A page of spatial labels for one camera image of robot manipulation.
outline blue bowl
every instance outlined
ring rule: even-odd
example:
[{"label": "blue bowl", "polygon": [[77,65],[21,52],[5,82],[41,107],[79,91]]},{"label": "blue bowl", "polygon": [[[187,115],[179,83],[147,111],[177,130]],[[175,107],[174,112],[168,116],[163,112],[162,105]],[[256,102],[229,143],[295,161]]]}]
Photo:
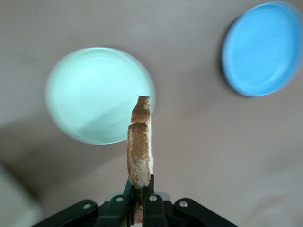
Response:
[{"label": "blue bowl", "polygon": [[245,96],[264,96],[286,86],[302,65],[303,16],[293,5],[258,5],[230,28],[222,66],[231,87]]}]

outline black robotic claw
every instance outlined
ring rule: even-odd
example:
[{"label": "black robotic claw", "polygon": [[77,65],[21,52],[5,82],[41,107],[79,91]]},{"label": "black robotic claw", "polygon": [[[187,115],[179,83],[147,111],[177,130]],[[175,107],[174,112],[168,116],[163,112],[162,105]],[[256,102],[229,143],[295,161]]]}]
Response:
[{"label": "black robotic claw", "polygon": [[33,227],[130,227],[138,194],[143,201],[143,227],[236,227],[192,199],[172,204],[168,194],[154,192],[153,183],[151,175],[148,187],[136,190],[127,180],[124,192],[107,197],[101,206],[83,200]]}]

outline mint green bowl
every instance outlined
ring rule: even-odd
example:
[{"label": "mint green bowl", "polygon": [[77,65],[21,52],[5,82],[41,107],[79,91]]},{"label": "mint green bowl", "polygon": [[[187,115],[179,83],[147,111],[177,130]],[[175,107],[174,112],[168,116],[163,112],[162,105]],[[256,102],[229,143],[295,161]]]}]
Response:
[{"label": "mint green bowl", "polygon": [[45,99],[55,124],[72,138],[105,145],[124,141],[138,96],[156,92],[146,68],[133,56],[112,48],[70,53],[53,68]]}]

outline slice of bread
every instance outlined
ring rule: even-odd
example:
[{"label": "slice of bread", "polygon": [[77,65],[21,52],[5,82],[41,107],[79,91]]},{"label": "slice of bread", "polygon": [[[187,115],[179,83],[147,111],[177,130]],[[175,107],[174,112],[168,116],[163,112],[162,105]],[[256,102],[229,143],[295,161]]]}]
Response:
[{"label": "slice of bread", "polygon": [[[131,123],[127,135],[127,169],[130,182],[139,192],[139,188],[148,186],[153,173],[150,97],[139,96]],[[134,222],[142,223],[142,220],[143,205],[137,194]]]}]

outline blue plate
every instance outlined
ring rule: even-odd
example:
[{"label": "blue plate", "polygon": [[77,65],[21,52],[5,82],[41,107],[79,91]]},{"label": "blue plate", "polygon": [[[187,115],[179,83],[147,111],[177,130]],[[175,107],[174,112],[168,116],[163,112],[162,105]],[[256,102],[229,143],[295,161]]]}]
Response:
[{"label": "blue plate", "polygon": [[297,74],[302,50],[301,12],[285,2],[268,2],[248,10],[230,28],[223,44],[223,71],[240,94],[268,95]]},{"label": "blue plate", "polygon": [[53,68],[46,84],[46,104],[56,125],[76,140],[112,144],[127,137],[138,96],[155,88],[145,67],[112,48],[75,51]]}]

